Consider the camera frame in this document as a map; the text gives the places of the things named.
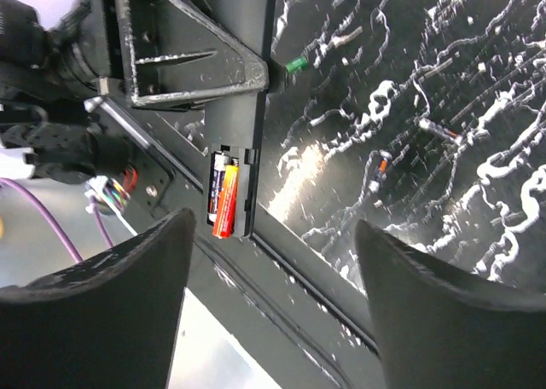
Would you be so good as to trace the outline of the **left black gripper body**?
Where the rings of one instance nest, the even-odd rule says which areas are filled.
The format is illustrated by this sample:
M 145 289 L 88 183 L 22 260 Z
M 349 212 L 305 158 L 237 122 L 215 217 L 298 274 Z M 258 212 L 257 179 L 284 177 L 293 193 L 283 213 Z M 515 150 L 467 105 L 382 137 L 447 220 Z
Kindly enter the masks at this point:
M 84 101 L 124 94 L 115 0 L 76 0 L 50 29 L 30 5 L 1 0 L 2 99 Z

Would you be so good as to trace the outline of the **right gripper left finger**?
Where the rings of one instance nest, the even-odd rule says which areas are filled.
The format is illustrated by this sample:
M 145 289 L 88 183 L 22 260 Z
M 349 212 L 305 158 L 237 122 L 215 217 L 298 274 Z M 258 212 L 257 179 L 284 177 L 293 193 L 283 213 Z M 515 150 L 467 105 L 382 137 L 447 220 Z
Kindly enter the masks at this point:
M 70 268 L 3 287 L 2 387 L 167 387 L 195 225 L 182 209 Z

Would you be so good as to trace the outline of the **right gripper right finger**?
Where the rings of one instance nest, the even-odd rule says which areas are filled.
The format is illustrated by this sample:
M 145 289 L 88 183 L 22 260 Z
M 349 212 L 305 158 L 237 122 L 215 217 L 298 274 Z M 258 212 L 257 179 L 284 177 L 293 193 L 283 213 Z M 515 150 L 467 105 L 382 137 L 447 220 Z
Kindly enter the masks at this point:
M 355 248 L 389 388 L 543 388 L 545 298 L 360 220 Z

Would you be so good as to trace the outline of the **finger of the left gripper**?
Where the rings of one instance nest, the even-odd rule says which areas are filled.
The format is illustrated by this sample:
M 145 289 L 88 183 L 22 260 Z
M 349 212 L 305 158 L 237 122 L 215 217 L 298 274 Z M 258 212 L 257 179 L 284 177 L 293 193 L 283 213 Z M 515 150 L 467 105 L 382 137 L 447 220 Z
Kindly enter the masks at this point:
M 212 0 L 115 0 L 125 96 L 191 107 L 268 85 L 266 61 L 212 17 Z

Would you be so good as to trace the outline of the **black remote control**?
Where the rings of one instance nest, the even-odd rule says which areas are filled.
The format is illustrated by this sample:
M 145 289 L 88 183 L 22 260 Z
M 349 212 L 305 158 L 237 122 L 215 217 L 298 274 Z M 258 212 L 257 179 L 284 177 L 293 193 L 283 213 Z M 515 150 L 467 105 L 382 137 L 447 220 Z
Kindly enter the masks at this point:
M 212 18 L 260 59 L 270 60 L 276 0 L 212 0 Z M 261 155 L 265 90 L 206 104 L 206 139 L 214 151 L 229 147 L 239 160 L 234 237 L 253 232 Z

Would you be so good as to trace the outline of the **green battery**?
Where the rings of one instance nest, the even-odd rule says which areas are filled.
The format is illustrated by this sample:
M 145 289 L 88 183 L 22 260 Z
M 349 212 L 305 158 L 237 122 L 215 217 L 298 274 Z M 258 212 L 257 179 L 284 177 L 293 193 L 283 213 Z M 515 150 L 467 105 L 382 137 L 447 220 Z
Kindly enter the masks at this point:
M 287 63 L 285 69 L 287 74 L 294 74 L 305 70 L 308 66 L 309 62 L 307 57 L 305 55 L 300 55 Z

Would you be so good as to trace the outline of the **orange battery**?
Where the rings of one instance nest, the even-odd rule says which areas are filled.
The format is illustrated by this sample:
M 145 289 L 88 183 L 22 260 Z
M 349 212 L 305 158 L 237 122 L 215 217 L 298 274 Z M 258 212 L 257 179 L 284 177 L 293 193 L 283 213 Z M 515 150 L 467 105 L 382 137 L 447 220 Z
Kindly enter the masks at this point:
M 239 166 L 237 162 L 225 167 L 223 187 L 218 199 L 218 212 L 212 234 L 218 239 L 231 237 L 234 230 Z

